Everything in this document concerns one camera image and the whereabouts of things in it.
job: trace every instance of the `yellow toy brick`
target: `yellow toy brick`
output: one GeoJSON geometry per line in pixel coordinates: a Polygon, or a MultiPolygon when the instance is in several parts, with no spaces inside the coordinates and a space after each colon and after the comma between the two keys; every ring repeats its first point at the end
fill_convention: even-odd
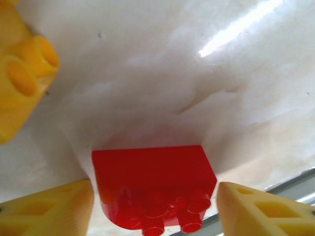
{"type": "Polygon", "coordinates": [[[85,236],[94,202],[81,180],[0,204],[0,236],[85,236]]]}
{"type": "Polygon", "coordinates": [[[0,0],[0,144],[23,126],[59,69],[58,56],[42,36],[32,36],[14,9],[0,0]]]}
{"type": "Polygon", "coordinates": [[[315,207],[235,183],[217,196],[224,236],[315,236],[315,207]]]}

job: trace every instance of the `red toy brick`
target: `red toy brick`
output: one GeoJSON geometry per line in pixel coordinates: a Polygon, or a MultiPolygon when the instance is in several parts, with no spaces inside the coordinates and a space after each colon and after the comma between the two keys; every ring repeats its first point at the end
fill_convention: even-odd
{"type": "Polygon", "coordinates": [[[217,179],[201,146],[92,152],[102,209],[116,225],[158,236],[201,228],[217,179]]]}

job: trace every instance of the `plastic toy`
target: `plastic toy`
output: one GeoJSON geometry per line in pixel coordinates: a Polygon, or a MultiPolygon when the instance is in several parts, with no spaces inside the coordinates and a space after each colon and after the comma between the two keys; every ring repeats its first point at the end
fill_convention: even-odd
{"type": "Polygon", "coordinates": [[[217,196],[224,236],[315,236],[315,207],[235,183],[217,196]]]}
{"type": "Polygon", "coordinates": [[[193,233],[217,179],[201,146],[92,152],[105,215],[116,225],[158,236],[164,226],[193,233]]]}
{"type": "Polygon", "coordinates": [[[23,126],[59,69],[58,56],[42,36],[32,36],[14,9],[0,0],[0,144],[23,126]]]}
{"type": "Polygon", "coordinates": [[[0,236],[84,236],[94,201],[81,180],[0,204],[0,236]]]}

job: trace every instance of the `building block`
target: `building block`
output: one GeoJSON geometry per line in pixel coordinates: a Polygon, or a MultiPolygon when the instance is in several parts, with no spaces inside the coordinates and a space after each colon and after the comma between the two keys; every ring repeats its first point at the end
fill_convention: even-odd
{"type": "Polygon", "coordinates": [[[56,77],[59,59],[42,36],[32,36],[14,6],[0,0],[0,144],[23,126],[56,77]]]}
{"type": "Polygon", "coordinates": [[[217,195],[225,236],[315,236],[315,207],[222,182],[217,195]]]}
{"type": "Polygon", "coordinates": [[[85,236],[92,206],[89,180],[0,204],[0,236],[85,236]]]}
{"type": "Polygon", "coordinates": [[[202,225],[217,179],[201,146],[92,152],[103,212],[114,224],[158,236],[202,225]]]}

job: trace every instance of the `white surface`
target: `white surface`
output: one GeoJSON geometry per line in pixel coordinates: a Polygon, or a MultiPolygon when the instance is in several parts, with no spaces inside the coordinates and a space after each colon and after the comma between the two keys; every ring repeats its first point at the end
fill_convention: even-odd
{"type": "MultiPolygon", "coordinates": [[[[62,68],[0,147],[0,202],[95,183],[92,149],[202,144],[219,180],[258,189],[315,166],[313,0],[23,0],[18,10],[62,68]]],[[[96,195],[88,235],[141,233],[111,224],[96,195]]]]}

